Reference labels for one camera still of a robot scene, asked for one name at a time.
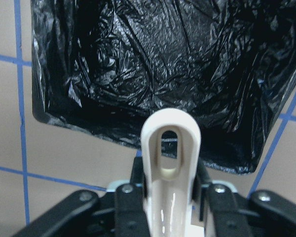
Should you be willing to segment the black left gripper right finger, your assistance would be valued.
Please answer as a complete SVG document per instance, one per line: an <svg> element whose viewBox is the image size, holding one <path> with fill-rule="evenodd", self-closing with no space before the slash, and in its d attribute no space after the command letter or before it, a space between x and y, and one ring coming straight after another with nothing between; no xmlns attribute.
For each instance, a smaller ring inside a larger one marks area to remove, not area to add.
<svg viewBox="0 0 296 237"><path fill-rule="evenodd" d="M199 221L205 237L250 237L252 230L245 214L245 198L228 185L210 178L203 161L197 164L192 199L199 205Z"/></svg>

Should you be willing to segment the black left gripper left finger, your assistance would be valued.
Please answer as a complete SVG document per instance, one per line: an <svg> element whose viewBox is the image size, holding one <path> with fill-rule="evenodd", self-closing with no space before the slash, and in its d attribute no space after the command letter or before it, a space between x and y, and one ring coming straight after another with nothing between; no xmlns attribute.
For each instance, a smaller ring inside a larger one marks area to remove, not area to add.
<svg viewBox="0 0 296 237"><path fill-rule="evenodd" d="M114 195L114 235L116 237L150 236L147 216L144 211L145 197L143 159L135 157L130 181L120 185Z"/></svg>

